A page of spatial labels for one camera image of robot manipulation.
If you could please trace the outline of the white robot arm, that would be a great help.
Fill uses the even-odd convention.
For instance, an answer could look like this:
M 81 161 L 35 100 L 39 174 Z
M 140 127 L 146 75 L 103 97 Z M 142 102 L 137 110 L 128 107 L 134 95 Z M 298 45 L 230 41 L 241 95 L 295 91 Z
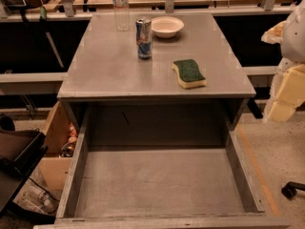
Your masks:
M 299 5 L 285 21 L 265 31 L 265 43 L 280 45 L 278 64 L 265 106 L 265 117 L 286 122 L 305 102 L 305 8 Z

